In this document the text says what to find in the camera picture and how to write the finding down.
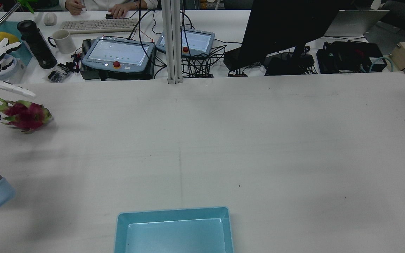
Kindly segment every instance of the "touchscreen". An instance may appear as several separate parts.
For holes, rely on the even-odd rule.
[[[96,44],[88,59],[101,61],[119,61],[121,63],[141,65],[146,57],[141,45],[127,44],[119,41],[100,40]]]
[[[193,50],[198,51],[207,51],[207,47],[209,46],[210,42],[210,35],[203,34],[203,33],[195,33],[190,31],[181,31],[182,33],[182,46],[186,46]],[[165,45],[165,36],[163,36],[162,41],[160,42],[161,45]]]

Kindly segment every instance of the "white tabletop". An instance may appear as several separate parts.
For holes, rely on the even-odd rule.
[[[43,17],[46,13],[26,13],[26,12],[16,12],[9,17],[8,21],[22,21],[26,19],[33,20],[37,23],[39,29],[41,30],[45,39],[51,36],[55,31],[59,30],[60,25],[63,21],[70,20],[89,20],[89,19],[105,19],[106,11],[89,11],[83,12],[79,16],[72,16],[69,12],[54,12],[58,16],[58,22],[54,26],[45,26],[43,24]],[[242,42],[243,35],[245,32],[246,24],[249,18],[249,10],[187,10],[185,11],[187,16],[190,17],[193,26],[197,30],[209,31],[215,33],[215,38],[225,42]],[[128,16],[134,14],[133,11],[128,13]],[[163,31],[162,25],[162,12],[156,11],[154,13],[156,20],[156,26],[154,31],[161,33]],[[154,26],[153,21],[153,12],[147,14],[141,22],[141,30],[146,33],[149,37],[153,38],[154,41],[157,41],[159,35],[155,34],[152,31]],[[127,33],[106,33],[104,35],[115,35],[121,37],[127,37],[130,32]],[[72,35],[74,44],[77,48],[82,46],[82,40],[85,39],[96,39],[97,37],[103,34],[74,34]],[[138,32],[133,37],[133,39],[138,40]],[[148,41],[148,37],[142,35],[143,41]],[[318,40],[307,43],[311,47],[310,54],[315,58],[315,54],[319,48],[323,48],[323,42],[333,42],[334,39],[331,38],[320,38]],[[214,41],[213,46],[225,45],[225,43]],[[226,50],[232,50],[238,48],[239,44],[226,44]],[[70,54],[62,54],[56,48],[51,47],[51,51],[58,60],[59,63],[65,63],[72,61]],[[163,53],[157,53],[157,56],[164,61],[166,61],[166,56]],[[318,69],[318,63],[315,61],[315,67]],[[249,76],[263,76],[265,74],[264,67],[256,67],[253,69],[245,70],[245,73]],[[47,82],[46,77],[51,72],[51,69],[42,69],[35,59],[29,63],[26,74],[24,75],[21,84],[24,83],[39,83]],[[211,74],[214,77],[227,77],[229,70],[224,65],[223,60],[218,61],[211,68]],[[166,78],[167,71],[162,70],[159,72],[156,78]],[[66,80],[68,83],[73,82],[83,82],[80,74],[72,74],[69,79]]]
[[[405,252],[402,72],[27,88],[54,120],[0,125],[0,253],[109,253],[120,212],[210,206],[236,253]]]

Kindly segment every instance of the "blue tray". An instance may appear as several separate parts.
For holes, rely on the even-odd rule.
[[[21,61],[23,61],[23,63],[27,66],[31,61],[32,54],[29,52],[29,49],[26,47],[25,43],[21,40],[21,33],[17,29],[17,24],[18,22],[5,21],[0,26],[0,32],[8,32],[18,37],[18,40],[21,42],[21,48],[13,51],[10,53],[10,55],[21,59]]]
[[[114,253],[233,253],[227,207],[120,213]]]

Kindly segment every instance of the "water bottle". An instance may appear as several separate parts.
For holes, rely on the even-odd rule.
[[[21,21],[17,24],[17,29],[21,33],[21,39],[26,42],[29,51],[37,59],[40,67],[51,69],[57,64],[57,60],[34,21]]]

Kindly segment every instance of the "white mug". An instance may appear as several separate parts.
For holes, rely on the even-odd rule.
[[[71,53],[76,50],[76,46],[74,46],[71,35],[67,30],[58,30],[54,32],[52,36],[48,37],[48,42],[51,46],[59,49],[61,53]]]

